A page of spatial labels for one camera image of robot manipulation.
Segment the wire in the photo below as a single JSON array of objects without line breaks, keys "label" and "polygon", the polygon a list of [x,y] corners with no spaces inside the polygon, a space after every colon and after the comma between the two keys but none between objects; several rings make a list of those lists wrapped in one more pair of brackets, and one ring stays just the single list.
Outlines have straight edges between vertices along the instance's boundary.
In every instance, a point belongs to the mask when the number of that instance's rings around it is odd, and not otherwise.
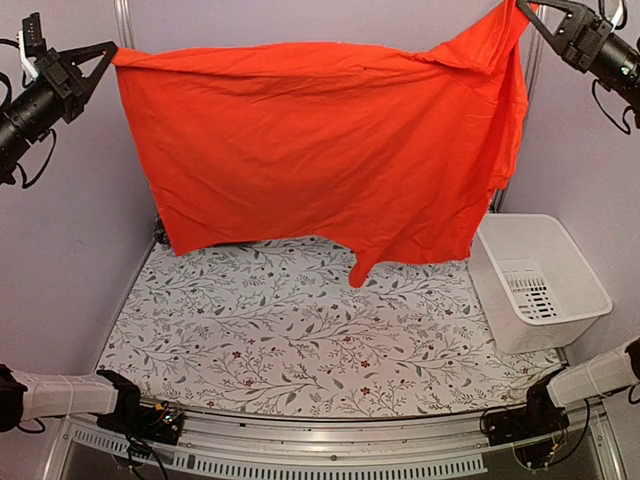
[{"label": "wire", "polygon": [[[620,23],[618,25],[614,25],[614,28],[616,30],[622,30],[624,27],[626,27],[627,20],[629,19],[629,5],[627,4],[627,0],[619,0],[619,1],[622,4],[622,20],[620,20]],[[604,0],[598,0],[598,10],[602,18],[609,20],[605,12],[604,3],[605,3]]]},{"label": "wire", "polygon": [[162,460],[160,459],[156,451],[145,440],[143,440],[136,434],[132,433],[131,430],[124,423],[114,422],[113,420],[105,416],[101,416],[100,418],[101,420],[108,422],[114,427],[124,430],[126,432],[125,438],[129,442],[129,448],[127,448],[127,457],[129,459],[129,471],[133,475],[135,475],[136,478],[138,478],[139,480],[146,480],[142,475],[140,475],[139,472],[136,471],[136,469],[139,467],[134,465],[134,459],[133,459],[134,452],[140,455],[152,456],[153,459],[158,464],[158,467],[160,468],[160,472],[162,473],[162,478],[164,480],[169,480],[169,474],[167,473],[167,470],[164,468],[164,464],[162,463]]},{"label": "wire", "polygon": [[49,133],[51,133],[51,136],[53,137],[51,150],[49,150],[49,155],[47,155],[47,159],[44,161],[44,163],[42,164],[42,167],[40,168],[40,171],[36,173],[35,177],[33,177],[31,180],[27,180],[27,172],[25,172],[22,165],[20,165],[19,163],[16,164],[16,166],[20,170],[20,175],[22,176],[22,188],[24,190],[26,190],[29,187],[32,187],[40,179],[45,169],[47,168],[47,165],[49,165],[49,161],[51,160],[51,157],[53,156],[53,150],[56,148],[56,143],[58,142],[58,134],[53,128],[50,128],[45,132],[45,137],[49,135]]},{"label": "wire", "polygon": [[139,453],[142,455],[150,454],[158,464],[158,467],[160,467],[160,471],[162,472],[162,478],[164,478],[164,480],[169,480],[169,475],[167,474],[167,471],[164,468],[164,464],[162,463],[162,460],[160,460],[160,457],[158,456],[156,451],[153,448],[151,448],[151,446],[147,442],[145,442],[142,438],[133,434],[125,435],[125,437],[129,442],[129,448],[127,449],[127,456],[129,458],[129,470],[131,471],[131,473],[133,473],[140,480],[146,480],[136,470],[138,467],[133,466],[133,452],[136,451],[136,453]]},{"label": "wire", "polygon": [[29,435],[40,435],[47,431],[47,427],[44,423],[42,423],[42,420],[40,420],[39,418],[34,418],[33,421],[40,425],[39,430],[31,430],[20,425],[17,426],[18,430],[20,430],[22,433],[28,433]]},{"label": "wire", "polygon": [[640,397],[635,398],[635,399],[633,398],[633,394],[635,393],[636,388],[638,388],[638,385],[634,385],[633,387],[631,387],[631,388],[629,389],[629,397],[628,397],[628,399],[629,399],[629,403],[630,403],[631,405],[638,405],[638,404],[640,404]]},{"label": "wire", "polygon": [[596,85],[599,85],[599,84],[600,84],[599,80],[593,81],[593,83],[591,84],[591,95],[593,95],[593,98],[595,99],[596,103],[600,107],[600,110],[611,121],[611,123],[613,123],[618,128],[618,130],[620,130],[625,135],[631,135],[631,126],[629,126],[629,122],[627,121],[626,116],[627,116],[627,113],[633,111],[633,107],[628,106],[627,108],[624,109],[624,112],[622,113],[622,124],[624,125],[623,127],[618,123],[618,121],[615,118],[609,115],[609,113],[604,109],[604,107],[600,103],[600,100],[598,99],[598,94],[596,91]]},{"label": "wire", "polygon": [[562,463],[564,461],[566,461],[567,459],[569,459],[569,457],[571,457],[574,453],[576,453],[576,451],[578,450],[578,448],[580,448],[580,445],[582,445],[582,441],[584,440],[584,438],[587,436],[587,432],[589,431],[589,421],[591,419],[591,405],[589,404],[588,400],[585,400],[584,403],[587,406],[587,419],[584,422],[584,427],[582,429],[582,433],[580,434],[580,437],[578,438],[578,441],[576,442],[576,444],[573,446],[573,448],[569,451],[569,453],[567,453],[564,457],[562,457],[559,460],[556,460],[555,462],[553,461],[553,458],[555,458],[555,455],[558,453],[558,450],[560,450],[560,448],[562,448],[563,444],[563,440],[566,436],[568,436],[567,431],[563,428],[562,429],[562,436],[560,437],[560,440],[558,440],[557,442],[554,440],[554,445],[553,448],[551,450],[550,456],[551,456],[551,461],[549,462],[549,464],[547,464],[545,467],[542,468],[530,468],[528,467],[525,463],[523,463],[523,461],[521,461],[520,458],[518,458],[518,456],[516,455],[516,449],[515,446],[512,447],[512,451],[513,451],[513,456],[514,458],[518,461],[518,463],[520,464],[521,467],[525,468],[526,470],[530,471],[530,472],[537,472],[540,470],[547,470],[549,467],[553,467],[555,465],[558,465],[559,463]]},{"label": "wire", "polygon": [[591,419],[591,405],[589,404],[589,400],[585,400],[584,403],[587,405],[587,419],[584,422],[584,428],[582,429],[582,433],[580,434],[580,437],[578,438],[578,441],[573,446],[573,448],[571,450],[569,450],[569,453],[567,453],[564,457],[562,457],[560,460],[556,460],[555,462],[550,463],[549,464],[550,467],[553,467],[554,465],[558,465],[559,463],[564,462],[571,455],[576,453],[578,448],[580,448],[580,445],[582,445],[582,441],[584,440],[584,437],[587,436],[587,432],[589,431],[589,421]]}]

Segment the leaf pattern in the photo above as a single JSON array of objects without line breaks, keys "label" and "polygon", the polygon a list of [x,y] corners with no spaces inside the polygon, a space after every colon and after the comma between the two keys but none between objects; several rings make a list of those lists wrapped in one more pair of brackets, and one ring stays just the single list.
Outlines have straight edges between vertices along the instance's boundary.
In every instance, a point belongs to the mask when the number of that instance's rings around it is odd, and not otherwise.
[{"label": "leaf pattern", "polygon": [[197,408],[384,417],[519,403],[558,367],[496,350],[465,262],[382,264],[353,289],[354,262],[318,237],[156,245],[100,368]]}]

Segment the cable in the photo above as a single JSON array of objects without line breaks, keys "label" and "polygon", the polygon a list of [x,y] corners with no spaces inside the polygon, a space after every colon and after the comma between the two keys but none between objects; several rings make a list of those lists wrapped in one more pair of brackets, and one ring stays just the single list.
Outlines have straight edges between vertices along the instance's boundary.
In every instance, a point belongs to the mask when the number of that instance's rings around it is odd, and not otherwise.
[{"label": "cable", "polygon": [[582,433],[580,434],[580,438],[578,438],[578,441],[576,442],[576,444],[573,446],[573,448],[571,450],[569,450],[569,453],[567,453],[564,457],[562,457],[560,460],[557,460],[555,462],[552,462],[549,464],[550,467],[553,467],[554,465],[558,465],[559,463],[564,462],[565,460],[567,460],[571,455],[573,455],[574,453],[576,453],[576,451],[578,450],[578,448],[580,448],[580,445],[582,445],[582,441],[584,440],[584,437],[587,436],[587,432],[589,431],[589,421],[591,419],[591,405],[589,404],[589,400],[585,400],[584,403],[587,405],[587,419],[584,422],[584,428],[582,429]]},{"label": "cable", "polygon": [[162,463],[162,460],[160,460],[160,457],[158,456],[156,451],[145,440],[143,440],[136,434],[132,433],[129,427],[127,427],[123,423],[114,422],[113,420],[105,416],[100,416],[100,418],[103,421],[110,423],[114,427],[120,430],[124,430],[126,432],[125,438],[129,442],[129,448],[127,449],[127,457],[129,458],[129,471],[133,475],[135,475],[136,478],[138,478],[139,480],[146,480],[142,475],[140,475],[139,472],[136,471],[138,467],[134,466],[134,459],[133,459],[134,452],[140,455],[152,456],[153,459],[158,464],[158,467],[160,468],[160,472],[162,473],[162,478],[164,480],[169,480],[169,474],[167,473],[167,470],[164,468],[164,464]]},{"label": "cable", "polygon": [[522,466],[523,468],[525,468],[526,470],[530,471],[530,472],[537,472],[540,470],[547,470],[549,467],[553,467],[555,465],[558,465],[559,463],[562,463],[564,461],[566,461],[569,457],[571,457],[574,453],[576,453],[576,451],[578,450],[578,448],[580,448],[580,445],[582,445],[582,441],[584,440],[584,438],[587,436],[587,432],[589,431],[589,421],[591,419],[591,405],[589,404],[588,400],[585,400],[584,403],[587,405],[587,419],[584,422],[584,427],[582,429],[582,433],[580,434],[580,437],[578,438],[578,441],[576,442],[576,444],[573,446],[573,448],[569,451],[569,453],[567,453],[564,457],[562,457],[559,460],[556,460],[555,462],[553,461],[553,458],[555,457],[555,454],[558,452],[558,450],[560,450],[560,448],[562,448],[562,442],[564,440],[564,438],[568,435],[565,429],[562,429],[562,436],[560,437],[560,440],[558,440],[557,442],[554,441],[554,445],[553,448],[550,452],[550,456],[552,457],[550,462],[542,468],[530,468],[528,467],[525,463],[523,463],[523,461],[521,461],[520,458],[518,458],[518,456],[516,455],[516,449],[515,446],[512,447],[512,451],[513,451],[513,456],[514,458],[518,461],[518,463],[520,464],[520,466]]},{"label": "cable", "polygon": [[129,458],[129,470],[131,471],[131,473],[133,473],[136,476],[136,478],[140,480],[146,480],[136,470],[138,467],[133,466],[134,451],[140,455],[151,455],[156,461],[156,463],[158,464],[158,467],[160,467],[160,471],[162,472],[162,478],[164,478],[164,480],[169,480],[169,475],[167,474],[167,471],[164,468],[164,464],[162,463],[162,460],[160,460],[160,457],[158,456],[156,451],[153,448],[151,448],[151,446],[147,442],[145,442],[142,438],[133,434],[125,435],[125,438],[129,442],[129,448],[127,449],[127,457]]},{"label": "cable", "polygon": [[604,107],[600,103],[600,100],[598,99],[598,94],[596,91],[596,85],[598,84],[600,84],[600,81],[598,80],[594,80],[593,83],[591,84],[591,95],[593,95],[593,98],[595,99],[596,103],[600,107],[600,110],[611,121],[611,123],[613,123],[618,128],[618,130],[620,130],[625,135],[631,135],[631,127],[629,126],[629,122],[627,121],[626,116],[627,116],[627,113],[633,111],[633,107],[628,106],[627,108],[624,109],[624,112],[622,114],[622,124],[624,125],[623,127],[618,123],[618,121],[615,118],[613,118],[611,115],[609,115],[609,113],[607,113],[607,111],[604,109]]},{"label": "cable", "polygon": [[47,431],[47,427],[45,426],[44,423],[42,423],[42,420],[40,420],[39,418],[34,418],[33,421],[36,422],[38,425],[40,425],[39,430],[30,430],[20,425],[18,425],[16,428],[20,430],[22,433],[28,433],[29,435],[40,435],[41,433],[44,433]]},{"label": "cable", "polygon": [[629,403],[630,403],[631,405],[638,405],[638,404],[640,404],[640,397],[638,397],[638,398],[636,398],[636,399],[634,399],[634,398],[633,398],[633,394],[635,393],[636,388],[638,388],[638,385],[634,385],[633,387],[631,387],[631,388],[629,389],[629,396],[628,396],[627,398],[629,399]]},{"label": "cable", "polygon": [[22,176],[22,188],[23,188],[23,190],[26,190],[27,188],[32,187],[40,179],[40,177],[44,173],[45,169],[47,168],[47,165],[49,165],[49,160],[51,160],[51,157],[53,155],[53,150],[56,148],[56,143],[58,142],[58,134],[56,133],[56,131],[53,128],[50,128],[49,130],[47,130],[45,132],[45,137],[47,135],[49,135],[49,133],[51,133],[51,136],[53,137],[53,143],[51,144],[51,150],[49,150],[49,155],[47,155],[47,159],[44,161],[44,163],[42,164],[42,167],[40,168],[40,171],[38,173],[36,173],[35,177],[33,177],[31,180],[27,180],[27,172],[25,172],[25,170],[22,167],[22,165],[20,165],[19,163],[16,163],[16,166],[18,167],[18,170],[20,170],[20,175]]}]

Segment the black cable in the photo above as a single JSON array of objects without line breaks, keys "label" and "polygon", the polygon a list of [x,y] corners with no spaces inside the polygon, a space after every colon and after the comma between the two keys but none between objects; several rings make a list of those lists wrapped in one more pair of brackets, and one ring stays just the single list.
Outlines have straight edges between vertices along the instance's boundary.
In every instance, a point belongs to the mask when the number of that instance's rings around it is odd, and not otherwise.
[{"label": "black cable", "polygon": [[[622,2],[622,20],[618,25],[614,25],[616,30],[622,30],[624,27],[626,27],[627,20],[629,19],[629,5],[627,4],[627,0],[620,0],[620,1]],[[609,20],[605,12],[604,3],[605,3],[604,0],[598,0],[598,10],[602,18]]]},{"label": "black cable", "polygon": [[45,169],[47,168],[47,165],[49,165],[49,161],[51,160],[51,157],[53,156],[53,150],[56,148],[56,143],[58,142],[58,134],[53,128],[50,128],[47,131],[46,135],[48,135],[49,133],[51,133],[51,136],[53,137],[51,150],[49,150],[49,155],[47,155],[47,159],[44,161],[44,163],[42,164],[42,167],[40,167],[40,171],[36,173],[35,177],[33,177],[31,180],[27,180],[27,172],[25,172],[22,165],[20,165],[19,163],[16,164],[16,166],[18,167],[18,170],[20,170],[20,175],[22,176],[22,188],[24,190],[26,190],[29,187],[32,187],[40,179]]},{"label": "black cable", "polygon": [[36,422],[38,425],[40,425],[39,430],[31,430],[28,428],[24,428],[20,425],[18,425],[16,428],[20,430],[22,433],[28,433],[29,435],[40,435],[41,433],[44,433],[47,431],[47,427],[45,426],[44,423],[42,423],[42,420],[40,420],[39,418],[34,418],[33,421]]},{"label": "black cable", "polygon": [[160,468],[160,472],[162,472],[162,478],[164,480],[169,480],[169,474],[167,473],[167,470],[164,468],[164,464],[162,463],[162,460],[160,460],[160,457],[158,456],[156,451],[151,447],[151,445],[149,445],[144,439],[142,439],[139,436],[137,436],[136,434],[132,433],[131,430],[125,424],[119,423],[119,422],[114,422],[113,420],[111,420],[111,419],[109,419],[107,417],[104,417],[104,416],[101,417],[101,419],[103,421],[106,421],[106,422],[110,423],[114,427],[116,427],[116,428],[118,428],[120,430],[124,430],[126,432],[125,433],[125,438],[129,442],[129,448],[127,449],[127,456],[129,457],[129,471],[131,473],[133,473],[140,480],[146,480],[142,475],[140,475],[140,473],[138,473],[136,471],[136,468],[138,468],[138,467],[135,467],[133,465],[133,463],[134,463],[133,453],[135,451],[138,454],[152,456],[153,459],[158,464],[158,467]]},{"label": "black cable", "polygon": [[591,84],[591,95],[593,95],[593,98],[598,104],[598,107],[600,107],[600,110],[602,111],[602,113],[605,114],[605,116],[611,121],[611,123],[613,123],[618,128],[618,130],[620,130],[625,135],[631,135],[631,126],[629,125],[629,122],[627,121],[626,116],[627,116],[627,113],[633,111],[633,107],[628,106],[627,108],[624,109],[624,112],[622,113],[622,124],[624,125],[623,127],[618,123],[618,121],[615,118],[609,115],[609,113],[604,109],[604,107],[600,103],[600,100],[598,99],[598,94],[596,91],[596,85],[599,85],[599,84],[600,82],[598,80],[594,80],[593,83]]},{"label": "black cable", "polygon": [[629,399],[629,403],[630,403],[631,405],[638,405],[638,404],[640,404],[640,397],[635,398],[635,399],[633,398],[633,394],[635,393],[636,388],[638,388],[638,385],[634,385],[633,387],[631,387],[631,388],[629,389],[629,396],[628,396],[627,398]]},{"label": "black cable", "polygon": [[574,453],[576,453],[576,451],[578,450],[578,448],[580,448],[580,445],[582,445],[582,441],[584,440],[584,437],[587,436],[587,432],[589,431],[589,420],[591,419],[591,405],[589,404],[589,400],[585,400],[584,403],[587,404],[587,419],[584,422],[584,428],[582,429],[582,433],[580,434],[580,438],[578,438],[578,441],[576,442],[576,444],[573,446],[573,448],[569,451],[569,453],[567,453],[564,457],[562,457],[560,460],[556,460],[555,462],[551,462],[549,464],[550,467],[553,467],[554,465],[558,465],[559,463],[564,462],[565,460],[567,460],[571,455],[573,455]]}]

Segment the metal frame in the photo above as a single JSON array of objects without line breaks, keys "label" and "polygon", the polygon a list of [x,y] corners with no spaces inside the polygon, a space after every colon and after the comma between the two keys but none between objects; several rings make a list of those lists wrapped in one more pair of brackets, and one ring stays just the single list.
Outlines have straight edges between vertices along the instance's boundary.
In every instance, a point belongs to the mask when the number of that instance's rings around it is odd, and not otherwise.
[{"label": "metal frame", "polygon": [[133,38],[133,24],[131,23],[129,0],[114,0],[113,3],[116,9],[116,23],[118,24],[120,46],[136,48]]},{"label": "metal frame", "polygon": [[[546,23],[547,17],[549,16],[549,8],[545,5],[541,5],[538,8],[537,12],[538,18],[542,23]],[[536,90],[536,83],[538,82],[538,75],[540,73],[540,62],[542,60],[542,51],[544,49],[544,38],[535,30],[533,32],[533,38],[531,39],[531,44],[529,45],[529,56],[527,57],[527,64],[524,69],[524,77],[527,84],[527,97],[529,98],[529,105],[533,101],[533,95]],[[527,116],[524,119],[523,131],[527,128],[527,123],[529,120],[529,112],[527,112]],[[493,201],[491,202],[491,211],[495,213],[500,213],[504,206],[505,199],[507,198],[507,193],[509,192],[509,187],[511,182],[504,188],[504,190],[498,190],[493,197]]]},{"label": "metal frame", "polygon": [[[577,434],[584,425],[582,406],[571,410],[570,431]],[[280,420],[252,418],[241,414],[187,412],[184,431],[176,447],[154,447],[169,469],[205,474],[205,465],[237,469],[261,469],[291,472],[289,478],[301,478],[300,472],[327,472],[327,478],[344,478],[342,472],[364,478],[362,472],[400,471],[438,465],[469,465],[481,473],[479,456],[490,451],[510,449],[514,445],[490,447],[479,431],[480,413],[431,418],[377,421]],[[594,450],[604,480],[626,480],[613,433],[603,405],[592,406],[590,430]],[[534,443],[537,437],[515,446]],[[122,436],[99,429],[95,418],[76,416],[64,420],[47,463],[45,480],[59,480],[71,442],[93,446],[125,456]],[[432,475],[427,478],[455,478],[463,472]],[[233,478],[227,470],[222,477]]]}]

